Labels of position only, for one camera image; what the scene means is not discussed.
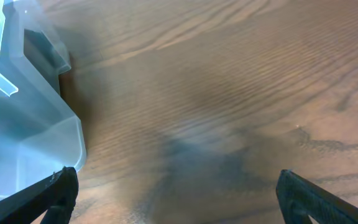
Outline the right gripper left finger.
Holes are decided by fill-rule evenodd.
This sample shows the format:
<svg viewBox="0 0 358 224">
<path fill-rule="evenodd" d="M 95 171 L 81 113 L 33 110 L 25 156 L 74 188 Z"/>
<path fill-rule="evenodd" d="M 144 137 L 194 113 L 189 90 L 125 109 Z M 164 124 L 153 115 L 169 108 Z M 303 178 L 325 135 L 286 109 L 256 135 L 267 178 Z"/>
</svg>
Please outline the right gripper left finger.
<svg viewBox="0 0 358 224">
<path fill-rule="evenodd" d="M 0 223 L 67 224 L 76 205 L 79 184 L 74 167 L 63 167 L 51 176 L 0 201 Z"/>
</svg>

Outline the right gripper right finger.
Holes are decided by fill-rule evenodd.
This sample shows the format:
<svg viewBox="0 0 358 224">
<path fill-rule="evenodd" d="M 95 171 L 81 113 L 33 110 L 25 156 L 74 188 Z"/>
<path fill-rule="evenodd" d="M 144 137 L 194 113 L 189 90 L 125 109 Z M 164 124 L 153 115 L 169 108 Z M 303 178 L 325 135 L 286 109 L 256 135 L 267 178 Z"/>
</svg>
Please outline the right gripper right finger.
<svg viewBox="0 0 358 224">
<path fill-rule="evenodd" d="M 282 170 L 276 195 L 286 224 L 358 224 L 358 208 L 290 170 Z"/>
</svg>

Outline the clear plastic storage bin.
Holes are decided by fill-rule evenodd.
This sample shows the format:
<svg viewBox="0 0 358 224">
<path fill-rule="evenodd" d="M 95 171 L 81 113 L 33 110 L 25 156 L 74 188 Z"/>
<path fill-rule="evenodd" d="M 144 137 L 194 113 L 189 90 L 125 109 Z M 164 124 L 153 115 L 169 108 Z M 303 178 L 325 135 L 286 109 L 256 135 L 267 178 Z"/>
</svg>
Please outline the clear plastic storage bin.
<svg viewBox="0 0 358 224">
<path fill-rule="evenodd" d="M 81 121 L 60 94 L 70 56 L 37 1 L 0 0 L 0 201 L 86 160 Z"/>
</svg>

